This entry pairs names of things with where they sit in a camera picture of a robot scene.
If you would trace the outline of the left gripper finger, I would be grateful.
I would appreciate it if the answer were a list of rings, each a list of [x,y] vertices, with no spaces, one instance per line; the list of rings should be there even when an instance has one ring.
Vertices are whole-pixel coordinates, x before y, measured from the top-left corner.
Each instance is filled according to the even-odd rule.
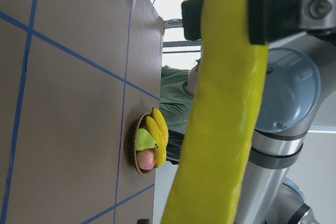
[[[149,224],[149,219],[138,219],[136,224]]]

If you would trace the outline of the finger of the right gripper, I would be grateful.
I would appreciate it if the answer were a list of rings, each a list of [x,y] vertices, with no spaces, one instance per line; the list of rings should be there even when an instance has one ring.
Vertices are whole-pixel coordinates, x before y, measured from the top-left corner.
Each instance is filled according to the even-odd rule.
[[[335,44],[335,0],[248,0],[248,24],[253,45],[301,32]]]
[[[186,40],[201,39],[201,16],[204,0],[186,0],[181,3],[182,25]]]

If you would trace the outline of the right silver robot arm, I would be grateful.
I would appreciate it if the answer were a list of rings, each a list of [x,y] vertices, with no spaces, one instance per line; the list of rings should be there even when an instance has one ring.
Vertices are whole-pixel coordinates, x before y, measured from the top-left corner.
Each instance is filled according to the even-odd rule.
[[[335,90],[335,0],[205,0],[186,223],[316,223],[284,182]]]

